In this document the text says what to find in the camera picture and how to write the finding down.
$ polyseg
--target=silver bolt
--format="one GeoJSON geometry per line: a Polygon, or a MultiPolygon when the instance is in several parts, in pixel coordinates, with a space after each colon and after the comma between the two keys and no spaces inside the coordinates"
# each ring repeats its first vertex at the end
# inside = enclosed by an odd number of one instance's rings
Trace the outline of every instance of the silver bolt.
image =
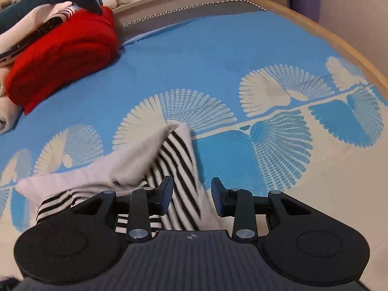
{"type": "Polygon", "coordinates": [[[134,228],[133,230],[129,231],[129,236],[133,239],[143,239],[148,235],[148,231],[144,230],[143,228],[134,228]]]}
{"type": "Polygon", "coordinates": [[[255,232],[253,232],[248,228],[243,228],[236,232],[236,236],[239,237],[240,239],[251,239],[252,237],[255,236],[255,232]]]}

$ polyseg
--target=black and white striped fabric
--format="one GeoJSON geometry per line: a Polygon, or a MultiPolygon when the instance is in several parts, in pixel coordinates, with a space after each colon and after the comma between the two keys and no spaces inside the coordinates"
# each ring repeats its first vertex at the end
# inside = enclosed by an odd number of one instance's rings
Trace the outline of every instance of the black and white striped fabric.
{"type": "MultiPolygon", "coordinates": [[[[92,196],[107,190],[116,191],[117,195],[128,195],[137,188],[150,186],[157,188],[165,176],[174,179],[174,192],[168,212],[164,216],[150,216],[153,235],[159,229],[166,230],[198,230],[201,211],[199,205],[199,187],[196,180],[195,161],[192,159],[188,146],[175,131],[171,132],[162,144],[159,154],[148,173],[136,186],[114,187],[105,185],[83,186],[69,189],[46,198],[40,205],[36,217],[37,224],[46,218],[71,208],[92,196]]],[[[125,233],[128,215],[119,215],[116,232],[125,233]]]]}

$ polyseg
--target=bed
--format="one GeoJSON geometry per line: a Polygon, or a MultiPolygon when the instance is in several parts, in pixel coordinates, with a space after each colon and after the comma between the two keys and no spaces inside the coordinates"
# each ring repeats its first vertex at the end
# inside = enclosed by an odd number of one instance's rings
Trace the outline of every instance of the bed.
{"type": "MultiPolygon", "coordinates": [[[[354,227],[386,291],[387,81],[337,36],[265,0],[226,0],[122,25],[120,57],[57,92],[0,137],[0,273],[33,225],[13,189],[92,163],[162,126],[189,124],[200,180],[254,195],[282,190],[354,227]]],[[[258,225],[265,232],[263,220],[258,225]]]]}

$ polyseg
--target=red blanket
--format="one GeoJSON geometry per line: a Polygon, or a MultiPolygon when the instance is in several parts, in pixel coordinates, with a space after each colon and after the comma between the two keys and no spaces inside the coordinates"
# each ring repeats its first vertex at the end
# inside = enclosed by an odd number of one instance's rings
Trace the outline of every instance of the red blanket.
{"type": "Polygon", "coordinates": [[[81,10],[29,46],[5,79],[9,99],[30,113],[59,88],[98,71],[118,55],[113,13],[81,10]]]}

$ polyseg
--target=plush shark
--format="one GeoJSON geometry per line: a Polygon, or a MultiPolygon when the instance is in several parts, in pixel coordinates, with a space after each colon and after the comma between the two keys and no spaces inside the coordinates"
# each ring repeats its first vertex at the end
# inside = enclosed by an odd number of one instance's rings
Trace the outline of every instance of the plush shark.
{"type": "Polygon", "coordinates": [[[90,12],[102,14],[102,9],[97,0],[20,0],[18,3],[0,11],[0,34],[14,26],[35,7],[42,4],[58,4],[66,1],[71,1],[90,12]]]}

